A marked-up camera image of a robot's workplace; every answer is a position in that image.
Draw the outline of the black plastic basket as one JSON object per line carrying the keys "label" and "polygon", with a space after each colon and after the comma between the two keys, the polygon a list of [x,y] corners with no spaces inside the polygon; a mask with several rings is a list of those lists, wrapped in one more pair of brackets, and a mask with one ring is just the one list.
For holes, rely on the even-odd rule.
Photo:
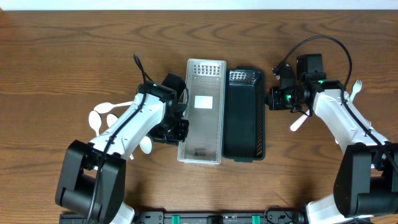
{"label": "black plastic basket", "polygon": [[264,73],[252,67],[226,72],[222,156],[235,162],[265,158]]}

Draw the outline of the clear plastic basket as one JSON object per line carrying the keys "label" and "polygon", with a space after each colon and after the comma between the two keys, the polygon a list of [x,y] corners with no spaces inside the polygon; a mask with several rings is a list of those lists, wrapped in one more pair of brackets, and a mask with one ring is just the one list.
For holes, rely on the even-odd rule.
{"label": "clear plastic basket", "polygon": [[[223,146],[226,62],[190,58],[185,83],[188,102],[183,118],[189,121],[188,134],[178,145],[177,160],[184,163],[220,164]],[[194,107],[197,95],[212,96],[212,109]]]}

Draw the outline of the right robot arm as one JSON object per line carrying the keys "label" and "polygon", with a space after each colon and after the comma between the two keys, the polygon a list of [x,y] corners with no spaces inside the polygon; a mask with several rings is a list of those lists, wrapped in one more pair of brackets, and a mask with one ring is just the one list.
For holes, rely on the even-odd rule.
{"label": "right robot arm", "polygon": [[265,102],[270,110],[301,112],[308,106],[328,127],[343,152],[333,193],[306,204],[296,223],[355,223],[397,213],[397,144],[369,124],[339,80],[328,80],[322,56],[303,55],[297,71],[281,61],[280,82]]}

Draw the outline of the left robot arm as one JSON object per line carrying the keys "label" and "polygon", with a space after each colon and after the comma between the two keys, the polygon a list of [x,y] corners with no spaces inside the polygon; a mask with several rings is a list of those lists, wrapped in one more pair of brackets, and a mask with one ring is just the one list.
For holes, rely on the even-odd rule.
{"label": "left robot arm", "polygon": [[66,150],[58,181],[57,205],[85,217],[87,223],[132,223],[135,211],[124,203],[126,162],[136,147],[150,142],[177,145],[187,137],[182,118],[185,82],[141,84],[131,106],[105,132]]}

